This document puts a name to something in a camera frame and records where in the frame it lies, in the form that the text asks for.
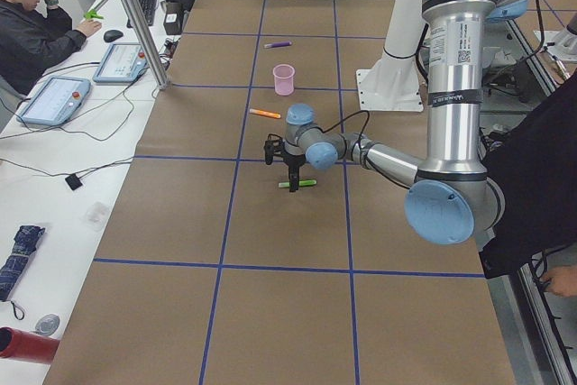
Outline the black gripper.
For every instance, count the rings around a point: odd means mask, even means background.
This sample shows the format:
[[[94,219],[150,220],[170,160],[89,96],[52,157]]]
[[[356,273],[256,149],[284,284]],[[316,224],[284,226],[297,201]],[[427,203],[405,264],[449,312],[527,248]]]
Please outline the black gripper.
[[[288,166],[288,185],[289,192],[296,192],[299,190],[299,170],[305,164],[305,155],[293,155],[290,153],[283,154],[283,161]]]

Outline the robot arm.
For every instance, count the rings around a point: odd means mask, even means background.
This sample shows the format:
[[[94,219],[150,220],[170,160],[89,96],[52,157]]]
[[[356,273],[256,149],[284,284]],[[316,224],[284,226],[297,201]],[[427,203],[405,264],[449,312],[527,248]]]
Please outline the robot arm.
[[[422,0],[429,27],[427,153],[407,155],[362,133],[326,133],[305,104],[287,112],[286,133],[269,139],[265,158],[281,157],[291,191],[304,164],[330,168],[340,159],[359,163],[407,190],[409,225],[431,243],[455,244],[494,226],[505,198],[478,157],[483,99],[483,43],[487,22],[522,15],[528,0]]]

